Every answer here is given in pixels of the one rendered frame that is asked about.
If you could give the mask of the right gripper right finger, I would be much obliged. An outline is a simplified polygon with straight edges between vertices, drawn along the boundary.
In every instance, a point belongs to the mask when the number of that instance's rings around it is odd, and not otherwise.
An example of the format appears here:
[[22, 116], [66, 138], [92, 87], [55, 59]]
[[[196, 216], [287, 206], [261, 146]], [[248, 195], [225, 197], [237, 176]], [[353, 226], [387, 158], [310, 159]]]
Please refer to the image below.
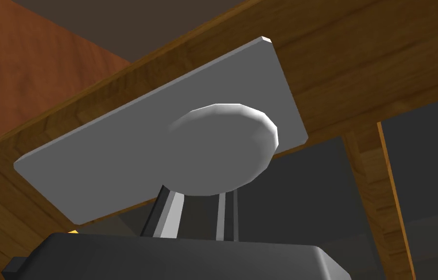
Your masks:
[[219, 194], [216, 240], [238, 241], [238, 222], [237, 190]]

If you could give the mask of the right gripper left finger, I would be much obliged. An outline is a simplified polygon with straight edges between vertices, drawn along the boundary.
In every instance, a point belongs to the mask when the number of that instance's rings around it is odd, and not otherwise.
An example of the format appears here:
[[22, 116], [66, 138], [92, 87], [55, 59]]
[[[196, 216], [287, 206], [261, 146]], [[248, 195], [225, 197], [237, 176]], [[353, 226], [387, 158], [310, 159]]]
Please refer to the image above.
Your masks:
[[162, 186], [140, 235], [177, 238], [184, 201], [183, 194]]

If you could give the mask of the grey round knob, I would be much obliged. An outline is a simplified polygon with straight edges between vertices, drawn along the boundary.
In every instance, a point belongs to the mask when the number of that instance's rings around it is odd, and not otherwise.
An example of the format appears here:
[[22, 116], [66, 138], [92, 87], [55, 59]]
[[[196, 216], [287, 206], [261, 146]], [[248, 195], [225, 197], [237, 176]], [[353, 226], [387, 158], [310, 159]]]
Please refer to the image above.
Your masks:
[[162, 183], [190, 196], [233, 191], [254, 180], [278, 147], [277, 126], [242, 104], [213, 104], [183, 115], [165, 136]]

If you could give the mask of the grey drawer front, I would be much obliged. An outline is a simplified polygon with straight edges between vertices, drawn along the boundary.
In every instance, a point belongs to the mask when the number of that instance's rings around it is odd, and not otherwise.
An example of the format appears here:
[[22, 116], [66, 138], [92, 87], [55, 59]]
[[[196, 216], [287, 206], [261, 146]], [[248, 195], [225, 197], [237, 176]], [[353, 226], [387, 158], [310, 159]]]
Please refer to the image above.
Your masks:
[[77, 225], [158, 196], [165, 136], [183, 115], [242, 104], [277, 126], [275, 154], [308, 134], [270, 39], [259, 37], [21, 156], [13, 167]]

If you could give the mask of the brown wooden table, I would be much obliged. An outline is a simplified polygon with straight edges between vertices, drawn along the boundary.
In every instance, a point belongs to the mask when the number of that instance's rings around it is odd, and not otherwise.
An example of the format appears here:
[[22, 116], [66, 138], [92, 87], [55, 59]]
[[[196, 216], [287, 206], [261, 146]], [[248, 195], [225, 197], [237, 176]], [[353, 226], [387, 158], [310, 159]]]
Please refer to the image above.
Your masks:
[[389, 280], [416, 280], [381, 121], [438, 101], [438, 0], [246, 0], [0, 137], [0, 280], [69, 222], [13, 169], [32, 149], [264, 35], [309, 139], [343, 136]]

